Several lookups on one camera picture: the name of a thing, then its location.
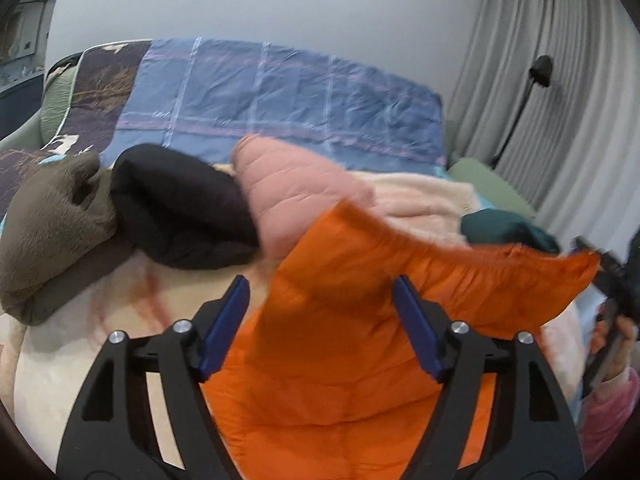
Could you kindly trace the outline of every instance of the clothing pile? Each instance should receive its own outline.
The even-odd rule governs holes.
[[[595,254],[558,256],[523,218],[481,210],[469,184],[347,172],[255,135],[231,160],[142,144],[111,170],[89,153],[40,165],[4,222],[2,307],[41,324],[136,250],[191,272],[268,262],[264,304],[203,386],[251,480],[400,478],[440,391],[392,306],[401,274],[483,335],[533,333],[562,369],[541,327],[592,281]],[[575,396],[579,373],[565,368],[556,374]],[[462,465],[479,458],[494,387],[485,376]]]

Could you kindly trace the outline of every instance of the floor lamp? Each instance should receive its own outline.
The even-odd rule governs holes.
[[[509,142],[511,141],[511,137],[513,137],[514,132],[516,131],[516,127],[520,122],[520,117],[522,117],[522,113],[524,111],[525,106],[527,106],[527,102],[529,101],[529,97],[531,96],[531,91],[533,90],[534,84],[539,84],[544,88],[548,88],[551,85],[551,74],[554,70],[554,60],[551,56],[540,56],[537,60],[533,62],[531,68],[529,69],[529,80],[527,81],[527,89],[524,92],[524,97],[522,98],[522,102],[520,103],[520,108],[518,109],[518,113],[516,115],[516,120],[513,122],[513,126],[511,127],[511,131],[507,136],[504,144],[500,148],[500,151],[494,158],[491,159],[491,169],[495,170],[495,167],[500,162],[500,159],[504,155],[504,150],[507,149]]]

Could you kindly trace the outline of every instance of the blue gripper pad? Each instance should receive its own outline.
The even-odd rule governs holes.
[[[435,332],[427,322],[418,298],[410,282],[404,278],[396,278],[393,288],[393,300],[404,331],[418,358],[420,368],[438,380],[444,371],[440,360],[439,342]]]
[[[244,276],[238,276],[235,286],[228,291],[228,298],[218,317],[203,338],[204,352],[198,366],[201,380],[205,381],[222,368],[226,353],[249,307],[249,299],[249,281]]]

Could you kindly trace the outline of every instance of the dark green fabric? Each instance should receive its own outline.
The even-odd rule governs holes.
[[[483,209],[465,215],[460,231],[470,244],[522,244],[544,253],[560,253],[555,238],[510,211]]]

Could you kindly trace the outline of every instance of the fabric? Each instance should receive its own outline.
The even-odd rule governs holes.
[[[13,317],[9,318],[9,337],[0,351],[0,402],[14,418],[15,370],[27,327]]]
[[[348,170],[431,174],[445,162],[440,98],[340,57],[271,43],[153,40],[113,141],[228,162],[247,132],[287,139]]]
[[[625,274],[633,284],[636,293],[640,294],[640,228],[628,244]]]
[[[463,216],[460,230],[470,244],[523,244],[543,253],[560,253],[555,238],[510,211],[484,209]]]
[[[634,349],[631,352],[631,366],[636,371],[640,371],[640,341],[634,345]]]
[[[42,147],[47,144],[58,132],[58,127],[65,118],[67,109],[71,102],[74,80],[76,78],[77,66],[64,68],[54,79],[47,78],[47,85],[42,97],[42,114],[40,115],[40,138]]]
[[[585,422],[580,430],[584,462],[591,467],[609,449],[640,398],[638,373],[630,367],[602,383],[585,401]]]
[[[44,164],[20,186],[0,238],[0,301],[7,313],[25,324],[51,314],[26,301],[114,235],[109,188],[96,153]]]
[[[582,375],[587,347],[582,340],[575,301],[558,317],[542,326],[542,337],[545,356],[577,422],[582,403]]]
[[[462,158],[454,164],[448,175],[458,182],[469,182],[476,191],[495,208],[512,211],[533,220],[535,210],[488,166],[473,158]]]
[[[171,269],[137,251],[46,322],[28,327],[15,372],[15,422],[20,432],[55,470],[69,413],[113,330],[124,330],[132,338],[144,337],[162,332],[178,319],[191,319],[204,302],[222,297],[236,274],[250,282],[249,313],[254,312],[264,302],[272,272],[260,259],[218,270]],[[0,372],[6,369],[4,365],[3,352]],[[149,375],[148,388],[162,457],[181,467],[159,376]]]
[[[579,91],[587,104],[536,222],[564,247],[583,235],[624,261],[640,224],[640,36],[620,0],[590,8],[597,58],[582,66],[593,83]]]
[[[38,164],[47,164],[48,162],[55,162],[57,160],[62,160],[63,158],[65,158],[65,155],[51,155],[51,156],[48,156],[47,158],[44,158],[40,162],[38,162]],[[2,213],[2,221],[0,221],[0,236],[2,235],[2,230],[4,229],[5,216],[6,216],[6,210],[4,210],[4,212]]]
[[[374,190],[310,150],[248,136],[232,154],[233,167],[268,258],[284,258],[311,224],[341,198],[376,205]]]
[[[449,173],[447,173],[446,170],[444,170],[443,168],[438,168],[438,170],[435,172],[434,176],[436,176],[437,178],[442,178],[444,180],[449,180],[450,182],[456,182],[456,180],[454,178],[452,178]],[[482,195],[480,195],[476,190],[475,190],[475,195],[476,198],[478,199],[478,202],[480,202],[480,209],[495,209],[495,206],[489,202],[485,197],[483,197]]]
[[[0,216],[24,175],[40,161],[52,155],[101,152],[109,145],[149,44],[136,41],[88,49],[77,67],[62,127],[49,143],[42,146],[37,118],[31,118],[29,128],[25,124],[25,130],[16,130],[18,137],[0,141]]]
[[[374,213],[425,242],[466,246],[460,219],[481,208],[470,184],[414,173],[355,173],[375,190]]]
[[[246,264],[258,249],[238,184],[192,156],[152,144],[125,150],[113,167],[111,198],[128,239],[169,267]]]
[[[602,27],[591,27],[595,21]],[[578,162],[566,168],[565,186],[573,187],[580,170],[592,176],[602,163],[614,124],[625,142],[631,138],[628,124],[637,117],[633,104],[638,102],[634,86],[638,76],[633,70],[623,71],[638,61],[638,54],[633,54],[638,40],[632,38],[637,35],[618,0],[483,0],[462,75],[447,107],[449,144],[459,156],[489,163],[517,121],[496,170],[540,210],[566,167],[570,150]],[[551,85],[533,87],[518,120],[527,70],[545,54],[554,60]],[[628,118],[622,118],[623,109],[631,112]],[[599,154],[587,163],[588,145],[578,136],[596,128],[601,135]],[[586,192],[581,189],[576,195],[582,202]],[[559,197],[549,213],[555,215],[565,199],[566,194]],[[570,216],[584,217],[585,222],[593,219],[575,211]]]
[[[276,270],[204,394],[245,478],[396,480],[440,387],[402,330],[393,280],[407,274],[451,318],[512,338],[538,334],[597,267],[587,253],[438,248],[340,202]],[[462,465],[479,457],[493,392],[487,375]]]
[[[133,254],[134,248],[120,232],[79,258],[68,269],[45,282],[22,303],[28,312],[48,319],[81,291],[107,276]]]
[[[86,50],[76,69],[62,127],[44,150],[60,155],[104,150],[113,139],[149,45],[149,41],[131,41]]]

